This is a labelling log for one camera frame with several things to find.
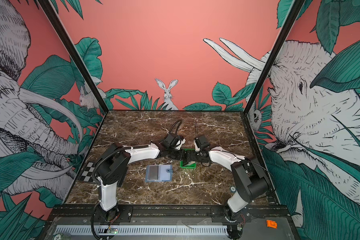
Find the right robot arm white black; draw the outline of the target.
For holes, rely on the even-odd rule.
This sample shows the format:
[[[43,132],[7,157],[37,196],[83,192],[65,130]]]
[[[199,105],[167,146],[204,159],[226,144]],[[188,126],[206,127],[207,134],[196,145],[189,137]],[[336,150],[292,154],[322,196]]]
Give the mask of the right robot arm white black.
[[[181,160],[184,164],[219,164],[233,175],[236,191],[224,206],[224,215],[228,221],[233,222],[239,219],[240,215],[245,215],[248,204],[272,190],[268,170],[255,156],[234,154],[210,144],[205,136],[195,138],[194,145],[194,149],[181,149]]]

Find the green plastic card tray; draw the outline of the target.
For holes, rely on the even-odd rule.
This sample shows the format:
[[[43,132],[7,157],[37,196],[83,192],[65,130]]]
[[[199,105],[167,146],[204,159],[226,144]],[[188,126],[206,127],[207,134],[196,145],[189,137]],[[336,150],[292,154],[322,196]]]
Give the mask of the green plastic card tray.
[[[195,169],[196,161],[194,160],[195,149],[183,149],[181,156],[180,168]]]

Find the blue leather card holder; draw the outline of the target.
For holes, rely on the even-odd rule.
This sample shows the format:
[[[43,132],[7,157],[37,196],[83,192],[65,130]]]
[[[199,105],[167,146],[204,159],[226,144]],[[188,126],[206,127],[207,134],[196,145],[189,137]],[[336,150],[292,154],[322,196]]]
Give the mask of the blue leather card holder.
[[[158,180],[156,180],[156,181],[148,181],[147,180],[149,166],[158,166],[159,167],[159,179]],[[171,182],[172,181],[172,176],[173,176],[173,167],[172,167],[172,165],[148,165],[147,168],[146,168],[145,182],[146,183],[150,183],[150,182]]]

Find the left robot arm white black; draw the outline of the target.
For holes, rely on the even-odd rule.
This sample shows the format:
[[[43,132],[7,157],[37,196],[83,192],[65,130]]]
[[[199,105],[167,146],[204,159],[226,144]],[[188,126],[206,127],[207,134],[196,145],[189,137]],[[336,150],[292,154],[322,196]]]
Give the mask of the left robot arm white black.
[[[111,223],[119,218],[117,189],[123,184],[129,163],[165,157],[179,151],[185,142],[184,137],[168,133],[164,139],[146,145],[111,144],[96,161],[92,173],[99,190],[99,200],[95,207],[99,219]]]

